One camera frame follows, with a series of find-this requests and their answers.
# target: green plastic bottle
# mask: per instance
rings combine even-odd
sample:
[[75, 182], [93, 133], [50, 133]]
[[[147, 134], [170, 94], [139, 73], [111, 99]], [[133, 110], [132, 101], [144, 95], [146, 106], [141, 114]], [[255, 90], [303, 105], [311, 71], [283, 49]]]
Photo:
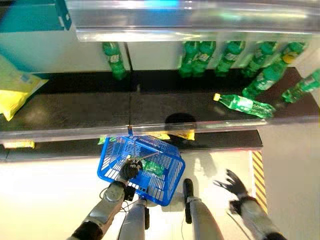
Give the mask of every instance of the green plastic bottle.
[[215, 50], [215, 41], [203, 41], [200, 43], [199, 51], [192, 66], [194, 77], [202, 77], [204, 75], [207, 65], [210, 62]]
[[141, 160], [143, 171], [153, 173], [157, 176], [161, 176], [164, 173], [164, 166], [159, 165], [158, 163], [155, 163], [154, 161], [149, 161], [147, 159]]
[[112, 69], [113, 77], [117, 80], [123, 79], [127, 72], [122, 61], [119, 44], [117, 42], [103, 42], [102, 48]]
[[249, 86], [242, 90], [242, 95], [249, 99], [255, 99], [256, 96], [265, 90], [268, 90], [273, 84], [278, 82], [284, 75], [286, 68], [287, 64], [281, 59], [270, 66], [267, 66]]
[[307, 47], [305, 42], [290, 42], [281, 52], [281, 59], [287, 65], [291, 64]]
[[189, 78], [192, 76], [193, 61], [198, 53], [199, 42], [198, 41], [187, 41], [184, 44], [184, 56], [182, 58], [181, 67], [179, 73], [183, 78]]
[[260, 44], [259, 48], [254, 52], [252, 60], [242, 69], [242, 74], [245, 78], [252, 78], [257, 71], [265, 63], [266, 58], [274, 53], [276, 41], [265, 41]]
[[299, 81], [295, 86], [286, 90], [281, 96], [287, 103], [295, 103], [304, 95], [317, 88], [320, 88], [320, 68]]
[[215, 69], [215, 75], [218, 77], [225, 77], [241, 52], [245, 49], [245, 46], [245, 41], [230, 41]]
[[273, 113], [276, 111], [270, 104], [254, 101], [235, 94], [220, 95], [219, 93], [215, 93], [213, 100], [222, 103], [229, 109], [255, 115], [262, 119], [272, 118]]

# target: yellow bottle cap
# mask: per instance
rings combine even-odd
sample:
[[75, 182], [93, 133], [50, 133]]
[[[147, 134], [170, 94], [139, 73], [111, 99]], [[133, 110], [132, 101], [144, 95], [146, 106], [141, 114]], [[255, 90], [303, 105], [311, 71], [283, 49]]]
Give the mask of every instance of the yellow bottle cap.
[[283, 57], [282, 57], [282, 60], [286, 63], [286, 64], [291, 64], [294, 60], [295, 60], [295, 58], [296, 58], [297, 56], [294, 56], [294, 55], [290, 55], [289, 53], [288, 54], [286, 54], [286, 55], [284, 55]]
[[220, 99], [220, 94], [219, 93], [215, 93], [214, 96], [213, 96], [213, 100], [214, 101], [219, 101]]

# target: black shelf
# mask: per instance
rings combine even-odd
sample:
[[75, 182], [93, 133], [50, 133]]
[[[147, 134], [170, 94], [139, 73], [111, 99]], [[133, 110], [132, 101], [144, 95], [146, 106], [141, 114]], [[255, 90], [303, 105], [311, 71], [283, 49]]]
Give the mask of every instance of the black shelf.
[[288, 68], [283, 79], [257, 98], [277, 108], [274, 118], [260, 119], [212, 100], [213, 94], [241, 94], [252, 79], [238, 69], [227, 77], [208, 70], [202, 78], [181, 78], [174, 70], [133, 71], [112, 79], [110, 72], [41, 74], [50, 79], [9, 122], [0, 115], [0, 143], [95, 139], [195, 129], [197, 133], [253, 130], [258, 126], [315, 122], [319, 107], [308, 94], [286, 104], [281, 93], [301, 77]]
[[[98, 139], [38, 142], [35, 148], [4, 149], [0, 145], [0, 162], [56, 161], [99, 158], [103, 145]], [[259, 150], [263, 147], [257, 130], [196, 133], [195, 141], [175, 137], [168, 141], [183, 151]]]

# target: yellow package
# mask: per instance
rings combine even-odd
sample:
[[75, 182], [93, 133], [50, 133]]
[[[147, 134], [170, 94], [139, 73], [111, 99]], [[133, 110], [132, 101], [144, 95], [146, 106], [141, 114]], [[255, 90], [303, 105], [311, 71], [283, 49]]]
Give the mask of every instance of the yellow package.
[[[177, 137], [180, 137], [180, 138], [183, 138], [183, 139], [187, 139], [187, 140], [192, 140], [192, 141], [195, 140], [195, 131], [194, 130], [188, 130], [188, 131], [184, 131], [184, 132], [172, 132], [170, 134], [177, 136]], [[159, 134], [157, 134], [157, 133], [152, 134], [151, 133], [150, 135], [153, 137], [156, 137], [158, 139], [161, 139], [161, 140], [169, 140], [170, 139], [170, 136], [165, 133], [159, 133]]]
[[3, 144], [5, 149], [17, 149], [17, 148], [35, 148], [34, 141], [17, 141], [17, 142], [5, 142]]
[[19, 71], [0, 55], [0, 114], [10, 121], [27, 98], [48, 80]]

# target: yellow and black striped tape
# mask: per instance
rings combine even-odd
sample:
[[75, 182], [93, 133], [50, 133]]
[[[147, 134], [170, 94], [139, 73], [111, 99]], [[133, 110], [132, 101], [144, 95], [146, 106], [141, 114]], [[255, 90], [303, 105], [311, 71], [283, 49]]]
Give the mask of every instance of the yellow and black striped tape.
[[265, 184], [264, 165], [261, 151], [252, 152], [253, 177], [255, 185], [255, 196], [265, 213], [268, 213], [267, 194]]

